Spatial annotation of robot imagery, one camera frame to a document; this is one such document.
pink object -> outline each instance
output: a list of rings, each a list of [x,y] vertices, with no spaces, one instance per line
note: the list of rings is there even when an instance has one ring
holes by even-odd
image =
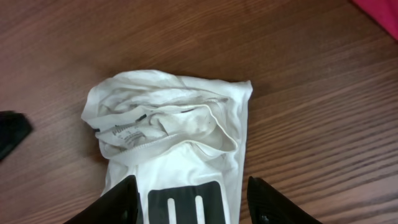
[[[398,0],[353,0],[398,40]]]

black print on shirt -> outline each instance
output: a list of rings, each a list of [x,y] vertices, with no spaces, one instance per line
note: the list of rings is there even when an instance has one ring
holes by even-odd
[[[148,194],[149,223],[170,224],[167,201],[172,198],[177,224],[197,224],[196,196],[202,197],[206,224],[225,224],[221,188],[216,181],[197,186],[151,190]],[[142,210],[138,216],[138,221],[142,221]]]

wooden floor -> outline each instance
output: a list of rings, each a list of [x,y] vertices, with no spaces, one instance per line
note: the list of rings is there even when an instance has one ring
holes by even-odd
[[[0,163],[1,223],[62,223],[107,162],[80,119],[118,72],[251,80],[246,185],[323,223],[398,223],[398,44],[346,0],[5,0],[0,111],[35,131]]]

white fabric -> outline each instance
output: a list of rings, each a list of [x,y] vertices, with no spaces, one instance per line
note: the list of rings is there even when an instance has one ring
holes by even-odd
[[[238,223],[251,92],[250,82],[157,70],[123,72],[91,89],[81,118],[99,129],[99,148],[109,159],[103,194],[135,175],[149,223],[150,190],[215,180],[226,223]]]

dark blurry object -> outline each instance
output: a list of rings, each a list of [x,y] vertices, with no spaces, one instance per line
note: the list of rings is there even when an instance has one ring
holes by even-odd
[[[353,0],[368,13],[395,40],[398,40],[398,1],[397,0]]]
[[[0,111],[0,160],[3,160],[32,131],[23,114]]]
[[[253,224],[320,224],[260,178],[249,178],[248,204]]]
[[[138,203],[136,177],[130,175],[65,224],[135,224]]]

